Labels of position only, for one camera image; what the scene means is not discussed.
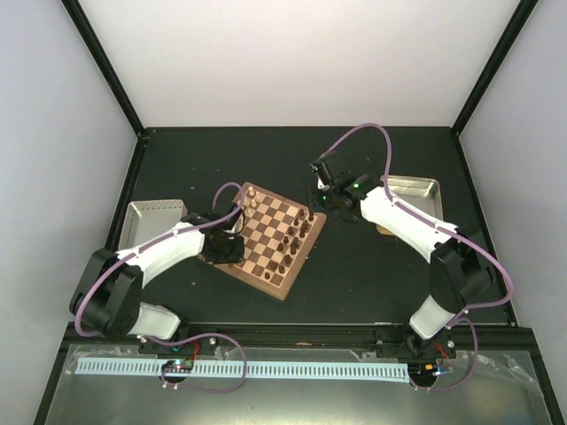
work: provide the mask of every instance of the clear plastic sheet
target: clear plastic sheet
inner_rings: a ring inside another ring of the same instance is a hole
[[[351,350],[247,349],[246,353],[253,360],[384,361],[372,352]],[[443,393],[414,392],[409,385],[391,382],[251,379],[225,396],[163,390],[159,380],[147,377],[74,375],[78,359],[85,356],[151,357],[140,356],[131,346],[73,346],[48,424],[433,423],[441,412],[449,422],[460,424],[550,423],[527,352],[481,352],[472,379],[458,390]],[[238,360],[240,354],[217,347],[214,357]],[[471,360],[472,352],[457,352],[454,372],[442,375],[436,385],[460,380]],[[197,383],[205,386],[230,384],[200,379]]]

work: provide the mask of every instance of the black frame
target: black frame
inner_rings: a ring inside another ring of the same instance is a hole
[[[78,0],[61,0],[61,2],[66,7],[69,16],[76,25],[79,34],[89,48],[91,55],[97,62],[101,73],[110,86],[111,91],[122,108],[122,111],[124,111],[124,114],[128,118],[130,126],[138,137],[134,154],[128,168],[128,174],[113,216],[113,222],[106,239],[105,247],[109,250],[115,250],[118,246],[124,214],[136,183],[140,165],[144,158],[144,152],[148,141],[148,137],[146,137],[148,129],[144,127],[143,123],[138,118],[136,110],[128,99],[128,95],[122,87],[118,75],[114,72],[113,66],[109,58],[106,56],[92,26],[90,25],[80,2]],[[451,128],[454,134],[454,141],[459,146],[463,164],[466,164],[466,160],[462,152],[459,135],[470,120],[470,117],[482,99],[482,96],[485,94],[490,82],[498,71],[504,58],[508,54],[511,46],[524,27],[525,22],[530,17],[537,3],[538,0],[520,0],[514,14],[509,20],[508,25],[504,29],[500,40],[496,44],[491,57],[488,59],[485,68],[480,74],[477,83],[470,92],[465,105]],[[483,225],[482,230],[484,234],[488,236],[486,223],[480,208],[480,203],[476,197],[476,191],[474,190],[474,183],[470,177],[470,173],[467,173],[467,177],[472,193],[475,194],[476,207]],[[486,241],[490,252],[494,254],[490,237],[487,237]],[[479,346],[483,350],[528,351],[530,353],[540,387],[542,388],[552,422],[556,424],[564,424],[559,405],[555,398],[555,393],[553,392],[551,382],[549,381],[548,372],[545,368],[543,358],[540,354],[540,349],[532,330],[529,328],[518,328],[515,326],[515,322],[517,320],[511,305],[509,305],[509,317],[511,325],[477,326]],[[392,328],[393,326],[265,326],[196,324],[191,326],[191,333],[222,332],[233,336],[240,341],[243,346],[247,347],[291,347],[296,346],[296,343],[308,341],[313,347],[369,348],[375,343],[375,334],[377,331],[385,331]],[[452,338],[457,346],[467,350],[472,349],[472,337],[468,327],[453,328],[451,332]],[[135,339],[126,339],[118,342],[117,344],[137,345],[137,343],[138,342]],[[47,419],[50,403],[55,389],[57,388],[59,374],[65,363],[65,358],[71,344],[109,344],[109,341],[102,337],[90,338],[88,340],[82,338],[75,333],[73,323],[69,323],[63,342],[59,347],[50,379],[43,394],[42,402],[35,417],[35,424],[43,424]]]

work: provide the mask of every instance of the white wall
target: white wall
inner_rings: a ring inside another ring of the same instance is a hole
[[[567,2],[540,2],[462,135],[497,252],[567,415]]]
[[[518,0],[82,0],[146,126],[450,126]]]
[[[0,12],[0,423],[32,423],[134,133],[58,1]]]

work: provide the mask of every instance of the red wire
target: red wire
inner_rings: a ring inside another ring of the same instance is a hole
[[[198,350],[199,350],[198,342],[195,341],[193,343],[193,360],[197,358]]]
[[[435,346],[436,346],[437,349],[440,351],[441,355],[442,355],[445,359],[449,360],[449,363],[451,363],[451,366],[454,366],[454,362],[449,358],[449,356],[447,356],[447,353],[445,352],[445,350],[443,350],[443,348],[442,348],[438,343],[435,343]]]

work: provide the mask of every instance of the black table surface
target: black table surface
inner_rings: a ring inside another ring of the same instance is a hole
[[[306,187],[314,182],[310,162],[347,129],[151,129],[131,200],[180,198],[189,211],[205,212],[223,183],[253,182],[304,204]],[[391,173],[436,179],[444,219],[481,227],[468,169],[450,129],[388,130]],[[382,175],[385,143],[375,129],[359,131],[339,150],[354,173]],[[198,259],[182,261],[155,278],[144,290],[144,301],[166,305],[200,323],[371,324],[407,321],[428,294],[428,264],[416,251],[397,237],[378,234],[368,222],[349,224],[329,214],[284,301]],[[502,295],[495,283],[475,301]],[[503,323],[508,317],[502,307],[470,316],[478,323]]]

